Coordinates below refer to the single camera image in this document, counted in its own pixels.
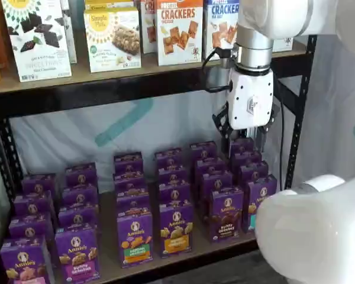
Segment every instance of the black metal shelf frame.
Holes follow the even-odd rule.
[[[272,69],[277,78],[302,76],[299,95],[295,95],[283,84],[280,88],[281,93],[275,89],[275,97],[280,99],[284,96],[285,107],[295,115],[285,188],[292,186],[316,43],[317,37],[309,36],[305,54],[277,57],[272,60]],[[0,173],[11,205],[15,194],[22,191],[23,173],[9,118],[199,91],[203,90],[199,72],[199,68],[191,68],[146,76],[0,93]],[[160,88],[159,82],[164,82],[167,87]],[[257,249],[257,244],[252,241],[246,247],[242,244],[235,246],[232,251],[242,254],[254,249]],[[219,251],[198,259],[185,260],[178,266],[166,266],[143,273],[146,278],[137,276],[134,280],[155,280],[212,263],[209,261],[213,260],[212,256],[217,261],[235,255],[229,254],[229,251]]]

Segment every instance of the purple cereal box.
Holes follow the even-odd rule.
[[[58,200],[57,190],[55,184],[55,173],[48,173],[43,175],[28,175],[21,181],[22,190],[25,194],[28,193],[43,193],[45,191],[51,192],[51,197],[54,201]]]
[[[213,191],[209,211],[209,238],[213,242],[239,236],[243,191],[235,186]]]
[[[192,249],[193,206],[190,202],[159,205],[161,255],[168,257]]]
[[[89,224],[75,224],[57,230],[59,261],[65,283],[81,284],[100,278],[96,232]]]
[[[181,148],[174,148],[167,151],[155,153],[156,168],[162,169],[168,166],[183,164],[183,151]]]
[[[153,259],[153,218],[148,204],[118,207],[117,234],[122,268]]]
[[[113,175],[114,190],[116,192],[125,192],[131,188],[141,188],[146,186],[143,173],[128,172],[122,175]]]
[[[143,173],[143,159],[141,152],[114,156],[115,175],[123,175],[127,172]]]
[[[261,177],[244,186],[242,230],[247,233],[255,229],[256,211],[268,196],[276,193],[277,180],[273,175]]]
[[[182,165],[173,165],[158,169],[159,183],[168,183],[171,180],[184,179],[188,180],[188,173]]]
[[[217,157],[217,145],[214,141],[191,144],[191,159],[193,162],[206,158]]]
[[[262,154],[259,151],[246,151],[243,153],[235,153],[231,157],[231,171],[238,173],[240,166],[245,166],[250,163],[257,163],[262,161]]]
[[[0,255],[9,283],[55,283],[44,237],[4,240]]]
[[[159,201],[164,202],[190,202],[191,184],[184,179],[171,180],[159,184]]]
[[[99,206],[89,202],[64,206],[59,210],[59,224],[61,227],[68,227],[73,224],[90,223],[97,228],[98,212]]]
[[[66,169],[66,186],[68,188],[88,184],[98,188],[95,163],[81,164]]]
[[[76,185],[72,188],[65,188],[62,192],[63,205],[89,202],[98,203],[97,188],[93,185]]]
[[[238,138],[230,144],[230,154],[233,156],[236,153],[243,153],[245,151],[254,150],[254,140],[250,137]]]
[[[250,163],[246,166],[240,166],[238,171],[238,184],[254,182],[258,178],[264,178],[268,175],[268,164],[266,161]]]

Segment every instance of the orange label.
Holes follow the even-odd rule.
[[[189,248],[189,235],[183,235],[179,238],[167,239],[164,241],[164,252],[176,253]]]

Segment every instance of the annie's cereal box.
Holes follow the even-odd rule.
[[[20,82],[71,76],[60,0],[2,0]]]
[[[149,204],[117,207],[117,234],[122,267],[153,259],[153,218]]]
[[[237,38],[239,0],[205,0],[204,52],[206,59],[214,48],[231,49]]]
[[[43,237],[4,240],[0,255],[10,283],[55,283]]]
[[[137,8],[85,10],[84,21],[91,72],[141,67]]]
[[[162,257],[191,251],[193,206],[189,202],[159,205]]]
[[[156,0],[158,64],[200,62],[202,0]]]
[[[99,279],[99,248],[95,229],[75,224],[57,230],[55,241],[65,283]]]

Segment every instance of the cracker box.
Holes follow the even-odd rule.
[[[44,175],[28,175],[21,181],[22,190],[25,194],[28,193],[43,193],[45,191],[51,192],[53,200],[58,200],[58,194],[55,183],[55,173],[48,173]]]
[[[244,184],[254,182],[258,178],[265,178],[268,175],[268,164],[266,161],[250,163],[246,166],[240,166],[238,172],[238,183]]]
[[[70,206],[61,207],[58,218],[61,227],[68,227],[73,224],[90,223],[98,227],[99,206],[91,203],[76,203]]]
[[[237,38],[239,0],[205,0],[204,60],[216,47],[232,49]],[[213,59],[220,59],[217,54]]]
[[[97,187],[97,172],[95,163],[82,164],[66,169],[66,186],[94,185]]]
[[[140,2],[142,47],[145,54],[157,51],[154,6],[154,0],[141,0]]]
[[[70,63],[77,63],[75,39],[73,38],[72,21],[69,0],[60,0],[63,13],[64,31],[66,32],[67,49],[69,52]]]
[[[55,283],[43,237],[4,240],[0,255],[10,283]]]
[[[149,204],[117,207],[117,234],[121,267],[153,259],[153,220]]]
[[[156,0],[158,64],[201,62],[202,0]]]
[[[137,8],[85,10],[84,21],[92,73],[141,67]]]
[[[193,206],[190,202],[159,205],[162,257],[192,249]]]
[[[76,185],[72,188],[65,188],[62,192],[63,205],[90,202],[98,204],[97,188],[93,185]]]
[[[276,193],[276,187],[277,180],[273,175],[261,177],[244,186],[242,230],[245,233],[255,229],[256,211],[263,200]]]
[[[100,278],[99,247],[95,229],[75,224],[57,230],[55,241],[64,283],[86,283]]]
[[[143,172],[141,152],[114,156],[114,171],[116,175],[123,175],[128,172]]]
[[[257,163],[262,161],[262,154],[259,151],[245,151],[243,153],[235,153],[231,157],[231,171],[238,173],[240,166],[245,166],[250,163]]]
[[[162,169],[164,167],[183,164],[183,151],[181,148],[174,148],[167,151],[155,153],[156,167]]]
[[[123,175],[115,175],[114,189],[116,192],[125,192],[131,188],[141,188],[146,186],[142,172],[129,172]]]
[[[168,183],[172,180],[184,179],[188,180],[188,173],[182,165],[173,165],[158,169],[159,183]]]
[[[2,0],[20,82],[71,76],[60,0]]]
[[[238,187],[223,188],[211,194],[209,238],[213,242],[239,236],[243,191]]]
[[[191,184],[184,179],[171,180],[168,183],[159,184],[159,201],[190,203]]]

